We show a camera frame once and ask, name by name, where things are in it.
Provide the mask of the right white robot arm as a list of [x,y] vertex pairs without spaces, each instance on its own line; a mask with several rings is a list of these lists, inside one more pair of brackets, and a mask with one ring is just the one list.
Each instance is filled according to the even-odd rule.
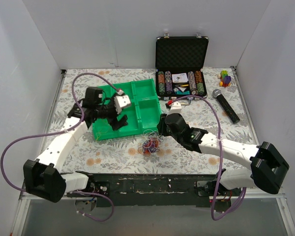
[[242,144],[222,139],[206,130],[190,127],[181,114],[162,114],[157,126],[162,136],[171,136],[188,151],[219,156],[242,165],[241,169],[224,170],[213,182],[213,191],[224,195],[235,188],[257,187],[278,194],[289,164],[277,148],[269,143]]

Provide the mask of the green compartment tray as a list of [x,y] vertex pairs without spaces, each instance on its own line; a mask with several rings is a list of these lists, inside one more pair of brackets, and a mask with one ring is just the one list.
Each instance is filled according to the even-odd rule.
[[152,79],[114,84],[129,96],[131,107],[122,111],[128,117],[128,125],[113,131],[106,119],[99,119],[92,125],[94,139],[97,141],[143,134],[147,130],[156,131],[161,109],[155,84]]

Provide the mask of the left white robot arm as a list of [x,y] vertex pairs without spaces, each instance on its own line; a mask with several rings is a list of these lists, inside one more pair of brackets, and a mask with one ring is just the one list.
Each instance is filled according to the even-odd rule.
[[94,193],[95,185],[89,181],[88,174],[63,174],[62,168],[77,141],[96,120],[105,119],[114,131],[127,125],[127,116],[118,116],[123,109],[131,106],[129,96],[119,89],[107,98],[108,104],[105,101],[102,89],[87,88],[85,97],[76,101],[68,113],[60,134],[35,160],[27,160],[24,164],[27,193],[53,203],[64,194],[77,190],[85,197]]

